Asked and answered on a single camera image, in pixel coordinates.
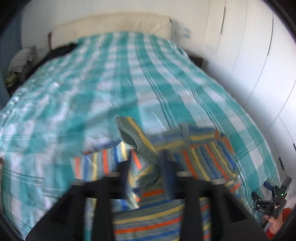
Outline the person's right hand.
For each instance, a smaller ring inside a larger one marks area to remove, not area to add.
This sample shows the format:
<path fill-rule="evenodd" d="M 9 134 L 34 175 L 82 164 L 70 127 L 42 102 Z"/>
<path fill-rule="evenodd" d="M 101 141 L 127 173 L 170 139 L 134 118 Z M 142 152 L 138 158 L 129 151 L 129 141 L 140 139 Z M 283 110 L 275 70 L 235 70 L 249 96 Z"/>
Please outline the person's right hand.
<path fill-rule="evenodd" d="M 283 225 L 282 213 L 277 218 L 268 215 L 264 215 L 263 217 L 270 223 L 269 231 L 273 235 L 276 234 Z"/>

